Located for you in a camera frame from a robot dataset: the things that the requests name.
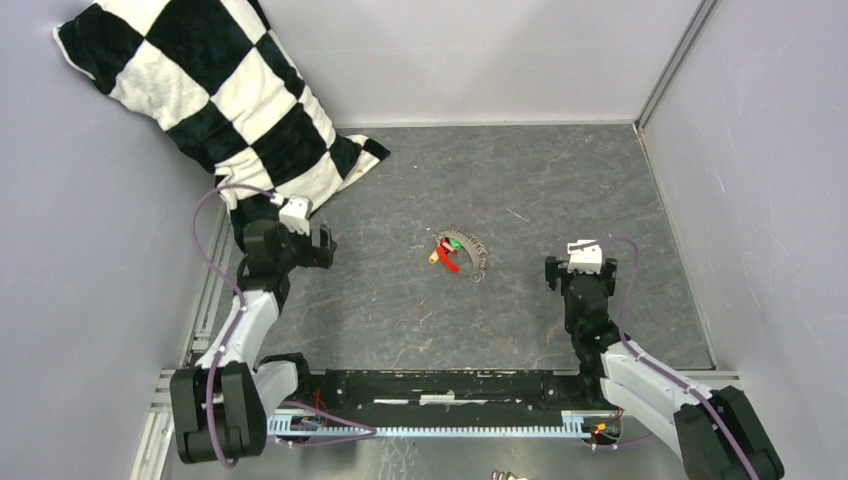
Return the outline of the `red key tag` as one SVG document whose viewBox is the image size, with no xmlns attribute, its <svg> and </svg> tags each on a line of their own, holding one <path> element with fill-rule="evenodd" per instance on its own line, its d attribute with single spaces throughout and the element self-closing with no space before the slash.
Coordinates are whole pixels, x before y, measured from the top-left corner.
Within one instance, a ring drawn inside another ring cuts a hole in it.
<svg viewBox="0 0 848 480">
<path fill-rule="evenodd" d="M 444 246 L 439 246 L 436 248 L 436 254 L 438 261 L 451 273 L 459 274 L 460 268 L 456 265 L 453 260 L 450 258 L 451 251 L 446 249 Z"/>
</svg>

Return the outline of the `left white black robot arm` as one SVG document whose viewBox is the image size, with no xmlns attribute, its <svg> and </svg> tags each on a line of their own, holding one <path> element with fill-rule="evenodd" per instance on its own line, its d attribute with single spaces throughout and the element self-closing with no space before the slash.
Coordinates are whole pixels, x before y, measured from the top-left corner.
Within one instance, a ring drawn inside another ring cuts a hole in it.
<svg viewBox="0 0 848 480">
<path fill-rule="evenodd" d="M 194 365 L 177 370 L 169 390 L 177 453 L 186 464 L 220 462 L 232 468 L 260 455 L 268 418 L 284 401 L 306 405 L 314 394 L 299 354 L 258 360 L 270 327 L 287 299 L 292 270 L 328 269 L 337 244 L 322 224 L 317 236 L 292 232 L 275 220 L 246 228 L 246 255 L 232 280 L 234 304 L 209 349 Z"/>
</svg>

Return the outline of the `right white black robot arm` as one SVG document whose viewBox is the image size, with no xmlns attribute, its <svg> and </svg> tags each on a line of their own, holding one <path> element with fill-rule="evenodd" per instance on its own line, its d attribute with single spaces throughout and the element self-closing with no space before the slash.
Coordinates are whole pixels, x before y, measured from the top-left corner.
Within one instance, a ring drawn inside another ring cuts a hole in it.
<svg viewBox="0 0 848 480">
<path fill-rule="evenodd" d="M 585 405 L 631 414 L 678 456 L 690 479 L 784 478 L 783 462 L 743 390 L 709 387 L 674 371 L 611 319 L 615 259 L 548 256 L 544 271 L 549 289 L 563 297 Z"/>
</svg>

